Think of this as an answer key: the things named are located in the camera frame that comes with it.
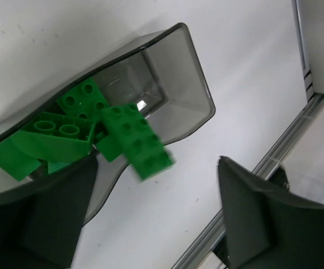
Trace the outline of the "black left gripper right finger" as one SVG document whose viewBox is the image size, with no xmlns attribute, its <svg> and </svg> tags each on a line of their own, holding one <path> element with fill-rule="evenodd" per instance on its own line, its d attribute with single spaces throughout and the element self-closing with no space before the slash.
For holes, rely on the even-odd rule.
<svg viewBox="0 0 324 269">
<path fill-rule="evenodd" d="M 324 268 L 324 204 L 218 161 L 231 268 Z"/>
</svg>

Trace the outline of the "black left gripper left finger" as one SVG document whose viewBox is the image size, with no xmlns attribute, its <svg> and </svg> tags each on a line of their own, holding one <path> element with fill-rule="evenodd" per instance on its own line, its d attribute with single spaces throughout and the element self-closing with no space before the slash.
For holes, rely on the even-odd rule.
<svg viewBox="0 0 324 269">
<path fill-rule="evenodd" d="M 90 155 L 0 194 L 0 268 L 70 268 L 98 171 Z"/>
</svg>

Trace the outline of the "green curved lego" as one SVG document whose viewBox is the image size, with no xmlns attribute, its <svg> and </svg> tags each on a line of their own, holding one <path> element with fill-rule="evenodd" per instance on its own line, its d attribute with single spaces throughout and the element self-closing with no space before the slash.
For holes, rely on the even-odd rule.
<svg viewBox="0 0 324 269">
<path fill-rule="evenodd" d="M 95 126 L 92 120 L 43 112 L 0 142 L 0 168 L 21 181 L 42 160 L 75 162 L 91 152 Z"/>
</svg>

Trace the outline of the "green L-shaped lego plate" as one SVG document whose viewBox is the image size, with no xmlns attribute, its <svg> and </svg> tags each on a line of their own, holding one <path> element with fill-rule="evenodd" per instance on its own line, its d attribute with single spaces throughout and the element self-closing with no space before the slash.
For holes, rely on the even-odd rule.
<svg viewBox="0 0 324 269">
<path fill-rule="evenodd" d="M 96 135 L 95 147 L 107 161 L 124 155 L 142 180 L 174 164 L 136 104 L 103 108 L 97 112 L 97 117 L 105 131 Z"/>
</svg>

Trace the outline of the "dark grey translucent container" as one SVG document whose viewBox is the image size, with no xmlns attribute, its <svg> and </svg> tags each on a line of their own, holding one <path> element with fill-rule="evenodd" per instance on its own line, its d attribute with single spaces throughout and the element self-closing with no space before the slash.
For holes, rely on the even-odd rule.
<svg viewBox="0 0 324 269">
<path fill-rule="evenodd" d="M 66 115 L 57 100 L 88 78 L 94 79 L 110 106 L 136 104 L 165 148 L 194 133 L 215 113 L 189 28 L 180 22 L 167 30 L 135 38 L 37 100 L 29 101 L 0 119 L 0 142 L 43 112 Z M 95 137 L 105 130 L 99 120 L 94 122 L 92 150 L 87 156 L 72 163 L 42 160 L 41 166 L 21 181 L 0 168 L 0 194 L 39 182 L 93 155 L 98 161 L 98 171 L 84 219 L 84 224 L 88 223 L 105 204 L 124 169 L 131 168 L 133 175 L 142 180 L 124 155 L 109 162 L 98 151 Z"/>
</svg>

